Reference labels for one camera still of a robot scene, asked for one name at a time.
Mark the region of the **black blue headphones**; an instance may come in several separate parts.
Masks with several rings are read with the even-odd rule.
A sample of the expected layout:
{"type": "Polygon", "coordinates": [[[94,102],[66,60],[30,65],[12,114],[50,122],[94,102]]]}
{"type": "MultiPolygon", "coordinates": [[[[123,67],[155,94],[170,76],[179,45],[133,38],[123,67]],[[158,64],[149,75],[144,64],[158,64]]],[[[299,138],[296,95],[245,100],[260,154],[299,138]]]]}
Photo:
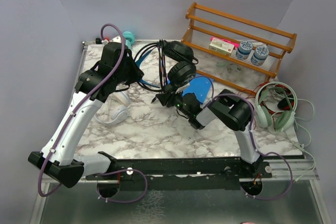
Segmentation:
{"type": "Polygon", "coordinates": [[[168,93],[188,84],[196,76],[198,59],[193,49],[179,41],[159,40],[143,46],[135,55],[139,67],[154,50],[158,51],[159,86],[140,80],[137,84],[145,90],[168,93]]]}

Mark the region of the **teal cat-ear headphones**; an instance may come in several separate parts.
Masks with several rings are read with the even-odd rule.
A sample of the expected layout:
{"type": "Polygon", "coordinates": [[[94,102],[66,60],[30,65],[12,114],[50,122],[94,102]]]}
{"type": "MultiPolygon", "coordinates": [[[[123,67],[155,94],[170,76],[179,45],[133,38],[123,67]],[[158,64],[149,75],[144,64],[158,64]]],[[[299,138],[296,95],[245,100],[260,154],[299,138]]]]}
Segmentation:
{"type": "Polygon", "coordinates": [[[125,38],[125,45],[129,48],[135,43],[135,34],[130,31],[125,31],[122,33],[125,38]]]}

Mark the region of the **white over-ear headphones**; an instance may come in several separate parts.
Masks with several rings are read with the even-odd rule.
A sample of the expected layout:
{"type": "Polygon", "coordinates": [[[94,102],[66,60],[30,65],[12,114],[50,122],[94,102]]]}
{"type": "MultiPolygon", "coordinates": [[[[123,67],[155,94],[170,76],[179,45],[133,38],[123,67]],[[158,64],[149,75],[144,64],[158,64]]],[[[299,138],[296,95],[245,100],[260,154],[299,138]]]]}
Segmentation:
{"type": "Polygon", "coordinates": [[[111,94],[95,114],[97,122],[105,126],[114,126],[123,122],[130,115],[131,101],[125,91],[111,94]]]}

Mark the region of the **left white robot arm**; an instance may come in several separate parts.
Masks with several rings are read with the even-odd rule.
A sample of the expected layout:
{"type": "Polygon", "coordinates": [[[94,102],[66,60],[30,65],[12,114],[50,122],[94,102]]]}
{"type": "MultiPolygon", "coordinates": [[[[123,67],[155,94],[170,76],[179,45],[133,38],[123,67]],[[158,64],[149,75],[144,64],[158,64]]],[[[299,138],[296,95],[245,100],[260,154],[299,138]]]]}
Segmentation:
{"type": "Polygon", "coordinates": [[[104,179],[115,175],[112,156],[105,152],[76,156],[76,148],[88,124],[117,86],[139,81],[143,72],[137,67],[131,50],[124,44],[109,42],[93,67],[81,73],[75,84],[70,106],[53,136],[41,151],[31,152],[28,161],[43,175],[67,188],[82,177],[99,174],[104,179]]]}

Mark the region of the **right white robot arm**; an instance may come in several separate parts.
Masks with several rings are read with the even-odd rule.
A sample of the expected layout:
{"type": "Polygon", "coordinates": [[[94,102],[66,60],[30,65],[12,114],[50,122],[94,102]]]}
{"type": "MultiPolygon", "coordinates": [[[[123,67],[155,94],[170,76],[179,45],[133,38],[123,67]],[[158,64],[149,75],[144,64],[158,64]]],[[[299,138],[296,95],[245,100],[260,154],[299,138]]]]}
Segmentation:
{"type": "Polygon", "coordinates": [[[261,161],[261,154],[253,135],[254,108],[245,98],[227,89],[222,90],[203,107],[194,93],[159,93],[155,98],[162,106],[175,107],[196,130],[203,129],[215,119],[220,120],[235,133],[240,157],[244,161],[241,164],[242,173],[246,177],[254,177],[259,173],[258,162],[261,161]]]}

